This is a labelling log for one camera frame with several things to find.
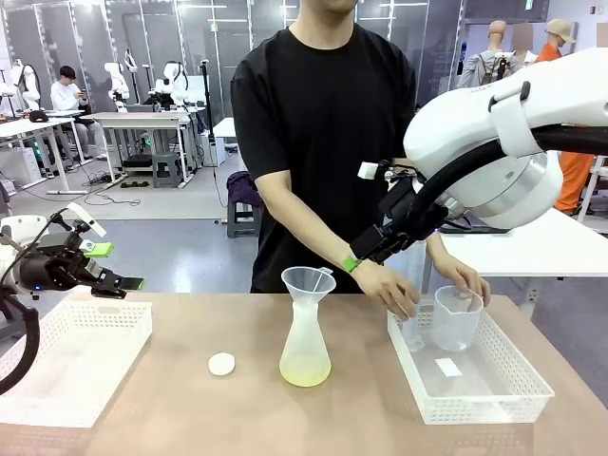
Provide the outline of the person's right hand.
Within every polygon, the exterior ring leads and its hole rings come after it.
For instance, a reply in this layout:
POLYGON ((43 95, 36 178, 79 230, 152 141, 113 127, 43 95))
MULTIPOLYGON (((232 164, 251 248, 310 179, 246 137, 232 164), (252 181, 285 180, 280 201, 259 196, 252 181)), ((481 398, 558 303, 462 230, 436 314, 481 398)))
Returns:
POLYGON ((409 319, 416 315, 419 295, 413 285, 392 269, 365 260, 351 274, 364 294, 393 314, 409 319))

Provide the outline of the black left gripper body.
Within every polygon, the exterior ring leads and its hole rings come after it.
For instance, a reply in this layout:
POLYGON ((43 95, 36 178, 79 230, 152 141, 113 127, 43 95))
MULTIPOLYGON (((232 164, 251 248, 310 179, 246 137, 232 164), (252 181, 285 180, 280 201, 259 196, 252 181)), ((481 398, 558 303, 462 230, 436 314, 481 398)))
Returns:
POLYGON ((18 261, 16 284, 27 291, 68 291, 97 286, 103 268, 92 258, 95 243, 74 231, 44 235, 18 261))

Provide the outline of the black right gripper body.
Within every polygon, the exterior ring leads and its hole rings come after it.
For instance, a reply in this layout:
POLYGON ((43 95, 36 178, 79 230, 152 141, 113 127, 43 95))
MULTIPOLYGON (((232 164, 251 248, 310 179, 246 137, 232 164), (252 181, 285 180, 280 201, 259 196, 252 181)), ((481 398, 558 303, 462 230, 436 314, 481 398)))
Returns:
POLYGON ((389 191, 381 199, 379 209, 383 215, 382 227, 392 231, 403 230, 409 218, 410 207, 423 184, 418 176, 399 175, 389 182, 389 191))

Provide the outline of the person's left hand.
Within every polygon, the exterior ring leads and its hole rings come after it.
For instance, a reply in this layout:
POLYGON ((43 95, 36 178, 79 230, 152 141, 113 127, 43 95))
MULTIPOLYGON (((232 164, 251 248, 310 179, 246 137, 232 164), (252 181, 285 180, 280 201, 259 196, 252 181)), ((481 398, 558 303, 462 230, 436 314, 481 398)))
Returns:
POLYGON ((490 285, 474 269, 454 256, 442 256, 440 259, 435 259, 434 267, 440 276, 451 280, 460 290, 479 295, 485 307, 489 304, 490 285))

